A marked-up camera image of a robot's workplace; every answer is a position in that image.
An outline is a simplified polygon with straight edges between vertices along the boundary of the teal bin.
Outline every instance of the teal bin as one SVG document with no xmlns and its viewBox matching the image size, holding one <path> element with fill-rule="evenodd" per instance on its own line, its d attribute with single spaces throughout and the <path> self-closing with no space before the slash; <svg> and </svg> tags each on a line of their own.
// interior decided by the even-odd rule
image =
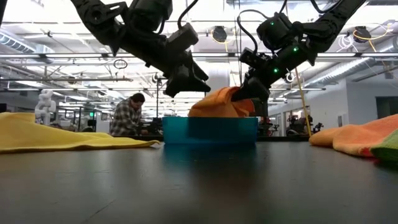
<svg viewBox="0 0 398 224">
<path fill-rule="evenodd" d="M 257 118 L 164 117 L 166 144 L 254 144 Z"/>
</svg>

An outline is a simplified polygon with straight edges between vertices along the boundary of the dark hair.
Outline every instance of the dark hair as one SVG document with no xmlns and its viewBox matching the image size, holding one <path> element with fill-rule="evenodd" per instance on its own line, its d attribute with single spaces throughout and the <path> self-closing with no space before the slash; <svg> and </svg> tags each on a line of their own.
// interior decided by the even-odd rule
<svg viewBox="0 0 398 224">
<path fill-rule="evenodd" d="M 143 102 L 145 102 L 145 97 L 144 97 L 144 95 L 142 93 L 136 93 L 133 96 L 131 96 L 130 99 L 133 102 L 135 102 L 135 103 L 138 103 L 138 102 L 143 103 Z"/>
</svg>

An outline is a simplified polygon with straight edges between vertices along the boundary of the green towel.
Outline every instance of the green towel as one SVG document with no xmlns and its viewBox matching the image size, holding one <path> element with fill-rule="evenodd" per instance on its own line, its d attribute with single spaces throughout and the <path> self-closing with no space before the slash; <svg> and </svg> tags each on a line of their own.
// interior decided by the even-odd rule
<svg viewBox="0 0 398 224">
<path fill-rule="evenodd" d="M 381 144 L 372 147 L 371 153 L 382 161 L 398 162 L 398 129 L 385 138 Z"/>
</svg>

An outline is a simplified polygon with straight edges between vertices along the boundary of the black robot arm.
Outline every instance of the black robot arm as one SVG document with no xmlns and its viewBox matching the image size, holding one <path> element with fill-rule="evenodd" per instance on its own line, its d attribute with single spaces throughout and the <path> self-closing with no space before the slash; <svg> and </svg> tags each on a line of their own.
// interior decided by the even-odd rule
<svg viewBox="0 0 398 224">
<path fill-rule="evenodd" d="M 167 78 L 165 94 L 174 97 L 180 91 L 210 91 L 206 73 L 193 61 L 191 45 L 198 36 L 185 24 L 170 37 L 161 35 L 164 22 L 173 9 L 172 0 L 133 0 L 103 4 L 100 0 L 71 0 L 86 28 L 115 56 L 124 49 L 163 71 Z M 121 16 L 123 24 L 116 20 Z"/>
<path fill-rule="evenodd" d="M 240 90 L 233 101 L 260 98 L 267 101 L 269 88 L 280 78 L 285 78 L 294 68 L 308 61 L 312 66 L 318 53 L 326 52 L 348 19 L 366 0 L 341 0 L 332 10 L 315 22 L 291 23 L 283 13 L 275 13 L 258 28 L 257 34 L 264 45 L 279 50 L 273 56 L 244 49 L 239 60 L 250 66 Z"/>
</svg>

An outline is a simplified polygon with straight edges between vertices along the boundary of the black table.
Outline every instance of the black table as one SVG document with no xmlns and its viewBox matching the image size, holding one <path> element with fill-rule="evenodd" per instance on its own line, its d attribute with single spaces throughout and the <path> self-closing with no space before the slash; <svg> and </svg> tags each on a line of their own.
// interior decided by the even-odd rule
<svg viewBox="0 0 398 224">
<path fill-rule="evenodd" d="M 397 223 L 394 166 L 307 142 L 0 155 L 0 223 Z"/>
</svg>

